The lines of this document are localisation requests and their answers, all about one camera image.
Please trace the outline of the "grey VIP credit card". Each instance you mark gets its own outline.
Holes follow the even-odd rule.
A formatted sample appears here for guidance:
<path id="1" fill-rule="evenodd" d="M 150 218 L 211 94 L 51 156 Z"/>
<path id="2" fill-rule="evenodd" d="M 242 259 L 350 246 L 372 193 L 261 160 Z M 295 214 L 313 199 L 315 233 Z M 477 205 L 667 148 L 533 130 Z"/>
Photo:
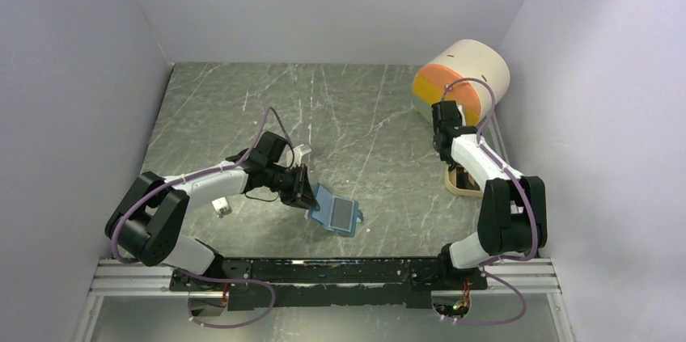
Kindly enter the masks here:
<path id="1" fill-rule="evenodd" d="M 345 233 L 353 231 L 353 224 L 357 220 L 355 202 L 335 197 L 332 203 L 329 226 Z"/>

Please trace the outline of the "blue card holder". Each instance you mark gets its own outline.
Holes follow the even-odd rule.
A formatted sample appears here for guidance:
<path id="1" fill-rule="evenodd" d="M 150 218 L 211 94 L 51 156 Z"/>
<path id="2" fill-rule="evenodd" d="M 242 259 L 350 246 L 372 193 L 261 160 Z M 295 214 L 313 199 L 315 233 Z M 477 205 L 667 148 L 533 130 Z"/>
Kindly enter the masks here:
<path id="1" fill-rule="evenodd" d="M 321 183 L 314 189 L 318 209 L 309 209 L 306 219 L 313 220 L 328 231 L 339 235 L 354 237 L 357 225 L 364 216 L 357 201 L 331 193 Z"/>

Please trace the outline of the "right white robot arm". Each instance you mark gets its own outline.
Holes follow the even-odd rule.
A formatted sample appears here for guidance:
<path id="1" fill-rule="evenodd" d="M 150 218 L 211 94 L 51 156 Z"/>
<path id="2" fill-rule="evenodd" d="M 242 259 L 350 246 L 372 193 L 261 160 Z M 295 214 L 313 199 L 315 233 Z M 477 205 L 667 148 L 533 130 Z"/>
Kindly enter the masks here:
<path id="1" fill-rule="evenodd" d="M 457 288 L 468 269 L 495 260 L 530 260 L 547 241 L 547 211 L 543 180 L 506 164 L 477 128 L 463 123 L 455 101 L 431 105 L 434 149 L 449 168 L 462 167 L 482 191 L 476 232 L 446 245 L 448 256 L 436 268 L 438 282 Z"/>

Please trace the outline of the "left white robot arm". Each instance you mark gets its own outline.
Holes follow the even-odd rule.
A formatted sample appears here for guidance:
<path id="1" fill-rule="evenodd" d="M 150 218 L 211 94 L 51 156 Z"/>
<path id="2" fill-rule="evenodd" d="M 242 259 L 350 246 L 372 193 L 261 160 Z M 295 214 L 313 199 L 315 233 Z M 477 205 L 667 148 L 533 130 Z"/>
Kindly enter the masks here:
<path id="1" fill-rule="evenodd" d="M 307 166 L 279 160 L 292 145 L 275 133 L 263 133 L 251 147 L 189 175 L 140 174 L 109 218 L 104 233 L 112 254 L 121 252 L 145 266 L 170 265 L 191 273 L 202 289 L 221 285 L 224 258 L 203 242 L 182 235 L 186 213 L 225 196 L 245 195 L 256 188 L 277 193 L 278 200 L 298 209 L 320 205 L 308 179 Z"/>

